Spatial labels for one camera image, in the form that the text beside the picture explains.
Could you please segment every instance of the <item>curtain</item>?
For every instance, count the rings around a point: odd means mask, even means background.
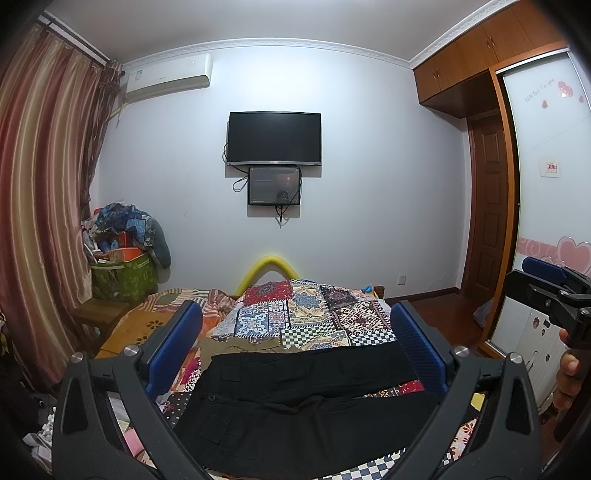
[[[90,126],[86,136],[85,154],[82,160],[82,189],[80,192],[81,220],[90,218],[90,184],[95,176],[100,148],[105,139],[109,115],[121,87],[121,64],[111,60],[103,69],[99,86],[96,89],[94,109],[90,116]]]
[[[0,309],[38,388],[87,345],[72,312],[91,297],[80,198],[102,75],[35,25],[0,83]]]

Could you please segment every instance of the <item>small screen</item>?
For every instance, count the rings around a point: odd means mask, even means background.
[[[248,205],[299,205],[300,169],[253,167],[249,172]]]
[[[232,112],[228,164],[320,165],[319,113]]]

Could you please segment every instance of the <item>cabinet door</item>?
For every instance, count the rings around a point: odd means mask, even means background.
[[[523,26],[534,48],[562,40],[550,20],[530,0],[511,5],[511,10]]]
[[[456,40],[469,77],[486,70],[499,60],[482,25],[472,28]]]
[[[469,76],[455,42],[450,43],[442,51],[435,54],[433,61],[439,79],[439,88],[442,91],[456,83],[460,83]]]
[[[511,8],[493,15],[482,26],[488,34],[499,61],[534,49]]]
[[[439,81],[435,72],[433,59],[428,59],[425,63],[414,69],[414,79],[417,82],[418,101],[422,102],[439,93]]]

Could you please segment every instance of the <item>floral blanket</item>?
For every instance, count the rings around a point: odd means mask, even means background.
[[[206,335],[224,341],[229,337],[249,339],[253,343],[269,338],[279,339],[285,348],[301,350],[332,348],[349,345],[377,345],[396,341],[389,324],[390,307],[383,300],[362,290],[318,284],[308,280],[269,282],[249,288],[233,308]],[[187,357],[186,367],[179,372],[173,393],[161,406],[171,426],[175,426],[186,407],[201,366],[198,345]],[[369,396],[404,395],[423,389],[415,380],[393,385]],[[445,467],[461,457],[472,434],[476,418],[462,425],[456,438],[441,460]],[[405,449],[375,459],[324,480],[381,480]],[[138,457],[151,464],[144,452]],[[208,471],[215,479],[232,479],[220,472]]]

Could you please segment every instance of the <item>white sliding door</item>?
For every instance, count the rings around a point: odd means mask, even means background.
[[[560,53],[502,75],[519,158],[514,268],[532,256],[591,272],[591,109],[579,73],[584,75],[567,53]],[[491,341],[530,363],[540,405],[553,387],[564,352],[558,328],[507,299]]]

